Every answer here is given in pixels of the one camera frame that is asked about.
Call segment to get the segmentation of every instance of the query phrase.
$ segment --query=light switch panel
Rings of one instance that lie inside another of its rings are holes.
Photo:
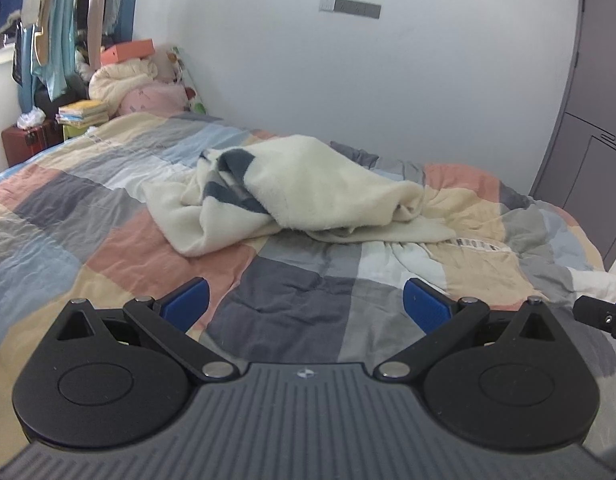
[[[367,16],[368,18],[378,20],[381,13],[381,6],[369,4],[367,2],[358,2],[356,0],[320,0],[319,10],[343,12],[344,14],[353,14],[355,16]]]

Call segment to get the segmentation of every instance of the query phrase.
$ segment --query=gray door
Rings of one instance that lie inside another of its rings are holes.
[[[616,239],[616,149],[591,137],[564,209],[606,258]]]
[[[546,166],[537,191],[534,192],[534,197],[563,208],[577,179],[591,137],[603,133],[604,131],[565,114],[562,127],[555,139],[550,162]]]
[[[616,0],[585,0],[566,111],[616,135]]]

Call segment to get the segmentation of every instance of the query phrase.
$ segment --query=orange shoe box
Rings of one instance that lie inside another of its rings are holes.
[[[101,65],[121,63],[133,57],[148,57],[154,54],[152,40],[128,41],[110,47],[101,54]]]

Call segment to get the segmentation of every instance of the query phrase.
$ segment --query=window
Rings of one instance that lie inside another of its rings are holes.
[[[3,34],[0,34],[0,50],[6,45],[13,44],[16,41],[16,23],[8,28]]]

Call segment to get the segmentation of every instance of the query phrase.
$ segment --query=metal bolt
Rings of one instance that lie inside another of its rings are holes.
[[[399,361],[388,361],[379,365],[379,373],[388,379],[401,379],[410,373],[410,367]]]
[[[211,379],[225,379],[232,375],[234,367],[226,361],[213,361],[203,365],[201,371],[203,375]]]

